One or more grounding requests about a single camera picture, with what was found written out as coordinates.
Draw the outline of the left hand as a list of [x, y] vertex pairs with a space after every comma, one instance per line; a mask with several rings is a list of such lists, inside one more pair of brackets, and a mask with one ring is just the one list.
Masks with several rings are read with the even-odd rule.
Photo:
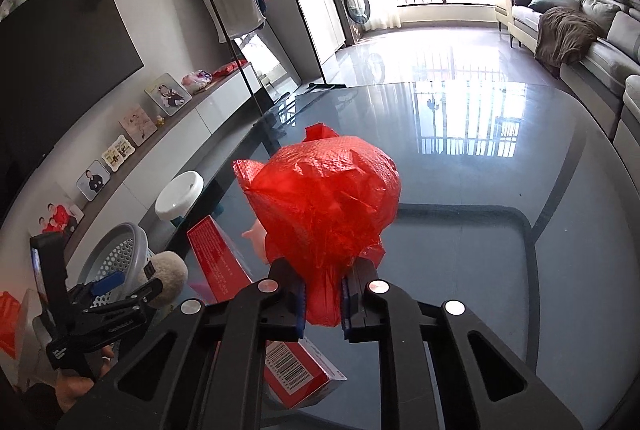
[[[99, 377], [104, 377], [116, 364], [113, 346], [103, 346], [101, 350]], [[94, 381], [81, 376], [67, 376], [60, 372], [56, 378], [55, 397], [63, 413], [67, 413], [94, 386]]]

